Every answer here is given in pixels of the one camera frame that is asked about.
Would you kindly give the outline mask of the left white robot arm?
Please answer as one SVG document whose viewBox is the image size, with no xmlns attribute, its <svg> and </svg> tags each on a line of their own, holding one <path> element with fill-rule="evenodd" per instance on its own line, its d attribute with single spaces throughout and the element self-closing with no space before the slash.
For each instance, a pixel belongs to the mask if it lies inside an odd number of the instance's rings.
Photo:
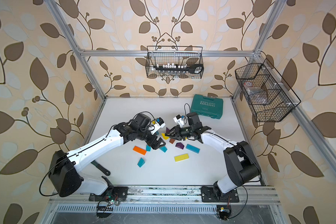
<svg viewBox="0 0 336 224">
<path fill-rule="evenodd" d="M 144 141 L 154 150 L 165 146 L 164 140 L 156 136 L 156 132 L 164 127 L 161 117 L 151 120 L 139 113 L 129 122 L 114 125 L 107 134 L 78 149 L 67 153 L 62 150 L 55 152 L 46 177 L 60 197 L 75 192 L 103 195 L 111 184 L 109 180 L 105 176 L 82 175 L 81 171 L 105 153 L 130 141 Z"/>
</svg>

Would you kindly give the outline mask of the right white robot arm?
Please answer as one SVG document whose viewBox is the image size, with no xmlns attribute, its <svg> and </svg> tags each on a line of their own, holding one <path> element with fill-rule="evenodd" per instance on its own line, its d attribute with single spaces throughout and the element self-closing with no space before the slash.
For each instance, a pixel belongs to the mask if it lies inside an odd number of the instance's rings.
<svg viewBox="0 0 336 224">
<path fill-rule="evenodd" d="M 184 127 L 183 119 L 178 115 L 174 117 L 177 124 L 165 135 L 171 139 L 183 141 L 199 141 L 223 154 L 227 174 L 202 192 L 206 199 L 215 199 L 218 202 L 228 202 L 232 199 L 233 191 L 254 178 L 261 175 L 261 168 L 250 145 L 246 141 L 231 141 L 215 133 L 210 127 L 203 126 L 197 113 L 189 113 L 188 126 Z"/>
</svg>

